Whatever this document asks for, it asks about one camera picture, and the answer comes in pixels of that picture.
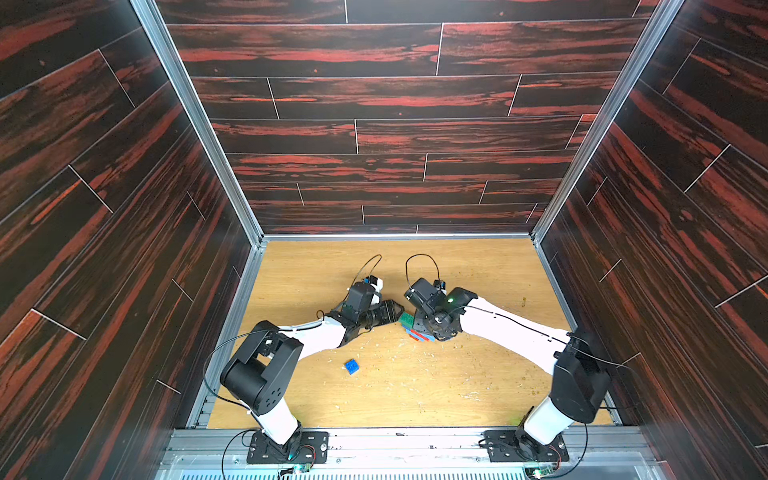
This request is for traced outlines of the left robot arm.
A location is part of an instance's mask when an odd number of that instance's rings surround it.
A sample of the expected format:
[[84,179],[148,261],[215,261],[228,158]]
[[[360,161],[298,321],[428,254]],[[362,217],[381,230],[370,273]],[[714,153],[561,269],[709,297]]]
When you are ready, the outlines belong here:
[[310,323],[258,323],[220,373],[220,384],[255,418],[267,444],[285,457],[300,448],[302,426],[284,396],[298,363],[341,348],[373,328],[396,323],[405,308],[384,300],[375,276],[353,284],[337,308]]

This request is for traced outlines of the green long lego brick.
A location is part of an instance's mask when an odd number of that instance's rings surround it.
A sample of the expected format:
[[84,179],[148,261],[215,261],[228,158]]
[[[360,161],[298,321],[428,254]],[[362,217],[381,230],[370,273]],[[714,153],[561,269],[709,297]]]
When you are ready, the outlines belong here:
[[412,329],[414,325],[414,316],[404,312],[399,318],[400,324],[406,329]]

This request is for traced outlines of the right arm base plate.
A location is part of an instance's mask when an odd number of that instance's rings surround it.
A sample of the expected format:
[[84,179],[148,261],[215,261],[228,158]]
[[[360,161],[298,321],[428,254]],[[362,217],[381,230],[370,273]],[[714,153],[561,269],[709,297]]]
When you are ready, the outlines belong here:
[[544,462],[561,463],[570,459],[563,436],[558,434],[550,443],[542,444],[528,433],[518,433],[517,428],[486,430],[478,442],[492,463]]

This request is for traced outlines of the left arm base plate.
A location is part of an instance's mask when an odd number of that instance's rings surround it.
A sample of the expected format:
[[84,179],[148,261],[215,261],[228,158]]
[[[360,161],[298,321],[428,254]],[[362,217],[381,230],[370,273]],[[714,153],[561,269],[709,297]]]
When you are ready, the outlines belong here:
[[251,438],[246,462],[249,465],[325,464],[328,443],[327,431],[300,430],[284,445],[259,431]]

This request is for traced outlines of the red long lego brick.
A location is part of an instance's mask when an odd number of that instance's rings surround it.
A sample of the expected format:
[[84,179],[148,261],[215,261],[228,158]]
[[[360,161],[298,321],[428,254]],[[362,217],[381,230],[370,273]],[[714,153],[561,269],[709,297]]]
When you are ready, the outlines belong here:
[[418,335],[417,332],[409,332],[409,337],[419,342],[433,342],[435,339],[431,336]]

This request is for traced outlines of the light blue lego front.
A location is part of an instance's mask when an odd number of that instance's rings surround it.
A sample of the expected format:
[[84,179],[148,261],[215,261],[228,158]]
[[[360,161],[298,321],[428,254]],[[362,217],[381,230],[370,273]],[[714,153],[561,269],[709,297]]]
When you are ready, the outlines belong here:
[[423,335],[423,336],[431,336],[431,337],[433,337],[432,335],[430,335],[430,334],[428,334],[428,333],[425,333],[425,332],[421,332],[421,331],[419,331],[419,330],[417,330],[417,329],[415,329],[415,328],[412,328],[412,329],[406,329],[406,328],[405,328],[405,331],[406,331],[406,333],[407,333],[407,334],[408,334],[409,332],[417,332],[417,334],[418,334],[418,335]]

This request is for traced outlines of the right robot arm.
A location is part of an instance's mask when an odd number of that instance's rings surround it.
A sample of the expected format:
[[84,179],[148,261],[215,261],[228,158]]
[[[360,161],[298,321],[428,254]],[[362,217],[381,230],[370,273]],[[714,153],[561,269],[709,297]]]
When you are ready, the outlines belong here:
[[421,278],[405,292],[429,335],[445,341],[463,332],[512,351],[552,376],[549,394],[523,418],[512,445],[527,456],[575,422],[594,421],[611,383],[609,362],[593,336],[548,327],[507,312],[477,294]]

